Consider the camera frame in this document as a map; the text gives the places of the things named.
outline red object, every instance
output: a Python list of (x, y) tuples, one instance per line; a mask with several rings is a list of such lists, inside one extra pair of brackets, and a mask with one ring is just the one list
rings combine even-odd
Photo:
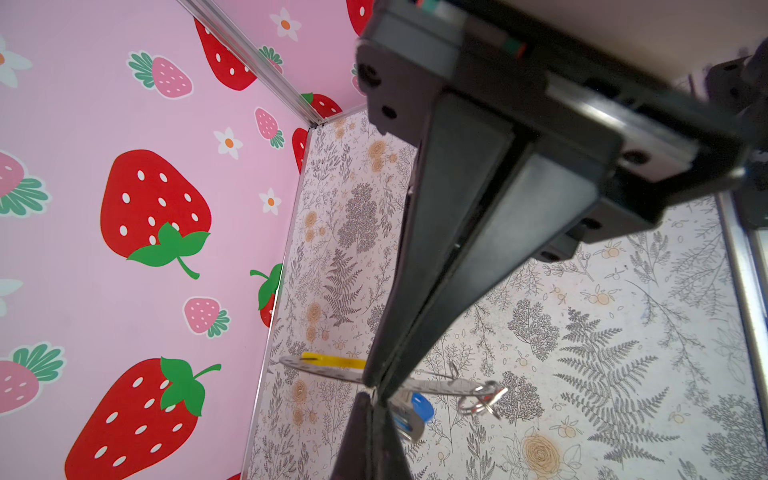
[(126, 152), (114, 160), (101, 203), (101, 235), (121, 257), (157, 242), (165, 223), (182, 235), (210, 230), (200, 192), (160, 155)]
[(244, 90), (256, 80), (256, 75), (216, 39), (197, 19), (197, 34), (203, 44), (205, 58), (219, 81), (233, 90)]
[[(175, 368), (166, 369), (167, 362)], [(212, 366), (197, 376), (220, 368)], [(178, 385), (166, 375), (177, 377)], [(169, 392), (179, 395), (163, 409), (163, 396)], [(190, 413), (187, 404), (202, 409), (204, 396), (205, 388), (183, 360), (149, 359), (132, 366), (101, 399), (75, 440), (64, 463), (67, 479), (122, 480), (168, 457), (197, 424), (199, 415)]]
[(341, 107), (335, 101), (321, 94), (301, 94), (304, 100), (307, 101), (312, 108), (320, 115), (320, 117), (328, 118), (335, 114), (340, 113)]
[(270, 328), (270, 325), (272, 325), (272, 312), (275, 309), (275, 296), (272, 295), (270, 297), (270, 302), (261, 309), (261, 321), (266, 325), (267, 328)]
[(297, 128), (293, 132), (291, 143), (293, 144), (293, 156), (296, 157), (296, 166), (299, 168), (301, 174), (301, 167), (304, 165), (304, 151), (306, 150), (306, 136), (308, 131), (303, 128)]
[(346, 0), (346, 12), (357, 36), (362, 35), (373, 13), (373, 0)]

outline strawberry stem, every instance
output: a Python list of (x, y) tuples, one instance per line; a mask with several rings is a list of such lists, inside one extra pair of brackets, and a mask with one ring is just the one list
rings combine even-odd
[(176, 260), (179, 260), (179, 264), (181, 265), (181, 268), (183, 268), (184, 271), (187, 272), (187, 275), (191, 276), (195, 280), (200, 278), (200, 274), (198, 272), (193, 272), (192, 270), (190, 270), (190, 267), (188, 267), (187, 264), (184, 263), (181, 257), (176, 257)]
[(197, 375), (195, 375), (192, 378), (196, 379), (197, 377), (199, 377), (201, 375), (205, 375), (208, 372), (213, 372), (214, 370), (216, 370), (216, 371), (221, 370), (221, 364), (217, 363), (216, 365), (211, 365), (211, 366), (209, 366), (208, 368), (206, 368), (205, 370), (203, 370), (202, 372), (198, 373)]

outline white flower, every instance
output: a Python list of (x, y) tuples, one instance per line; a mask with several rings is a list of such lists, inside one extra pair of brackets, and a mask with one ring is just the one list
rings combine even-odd
[(288, 11), (283, 8), (280, 10), (280, 15), (270, 15), (270, 18), (277, 25), (277, 36), (284, 37), (288, 35), (293, 41), (299, 41), (299, 37), (296, 36), (296, 30), (301, 28), (301, 24), (296, 20), (291, 20)]
[[(24, 282), (21, 280), (0, 279), (0, 297), (10, 295), (22, 287)], [(5, 316), (8, 307), (5, 306), (5, 300), (0, 298), (0, 316)]]
[(281, 199), (275, 197), (275, 192), (271, 188), (266, 191), (265, 194), (259, 194), (259, 198), (264, 202), (263, 212), (272, 212), (277, 215), (277, 206), (282, 202)]
[(17, 53), (5, 50), (5, 40), (0, 35), (0, 82), (11, 88), (16, 88), (16, 73), (14, 70), (26, 70), (32, 68), (32, 62)]
[(235, 135), (232, 133), (232, 129), (227, 127), (224, 133), (215, 131), (214, 137), (216, 137), (216, 139), (220, 142), (219, 153), (225, 154), (228, 152), (230, 155), (232, 155), (232, 158), (237, 160), (237, 149), (243, 146), (243, 142), (235, 138)]

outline pink wall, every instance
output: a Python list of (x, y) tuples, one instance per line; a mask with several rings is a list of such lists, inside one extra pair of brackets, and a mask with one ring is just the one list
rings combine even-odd
[[(215, 3), (254, 45), (258, 48), (266, 45), (280, 54), (283, 75), (299, 93), (323, 94), (343, 110), (365, 103), (365, 97), (352, 83), (358, 34), (351, 18), (362, 32), (373, 0), (215, 0)], [(280, 36), (288, 33), (283, 27), (284, 19), (288, 22), (286, 25), (292, 25), (289, 30), (293, 33)]]
[[(0, 477), (237, 474), (268, 333), (257, 298), (265, 279), (249, 272), (282, 262), (299, 178), (290, 138), (304, 125), (260, 81), (222, 84), (174, 0), (3, 2), (0, 35), (0, 167), (11, 169), (0, 168)], [(145, 75), (127, 64), (140, 51), (151, 57)], [(176, 99), (159, 94), (172, 66), (179, 90), (166, 95)], [(271, 116), (267, 138), (257, 108)], [(270, 142), (276, 129), (282, 148)], [(135, 150), (154, 153), (115, 162)], [(282, 200), (276, 214), (264, 207), (270, 191)], [(166, 221), (179, 232), (161, 233)], [(170, 263), (124, 258), (134, 251)], [(184, 311), (194, 297), (215, 299), (227, 330), (209, 338), (190, 318), (194, 305)], [(51, 355), (34, 366), (20, 347), (38, 345)], [(183, 363), (141, 363), (160, 357), (194, 373), (221, 364), (199, 378), (201, 417)], [(109, 423), (108, 412), (118, 412)]]

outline screw hole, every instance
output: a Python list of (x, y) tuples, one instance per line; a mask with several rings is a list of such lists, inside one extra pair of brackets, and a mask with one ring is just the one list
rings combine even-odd
[(598, 230), (603, 227), (602, 223), (590, 217), (582, 218), (581, 224), (587, 227), (589, 230)]
[(360, 64), (357, 68), (359, 80), (371, 88), (376, 88), (382, 84), (379, 72), (370, 65)]
[(390, 118), (392, 120), (395, 120), (397, 118), (397, 112), (392, 107), (387, 107), (386, 105), (384, 105), (382, 107), (382, 113), (384, 114), (385, 117)]
[(628, 150), (621, 157), (631, 164), (643, 165), (650, 161), (650, 157), (642, 150)]
[(545, 260), (549, 260), (550, 262), (557, 262), (558, 260), (560, 260), (560, 257), (558, 257), (552, 252), (541, 252), (541, 258)]

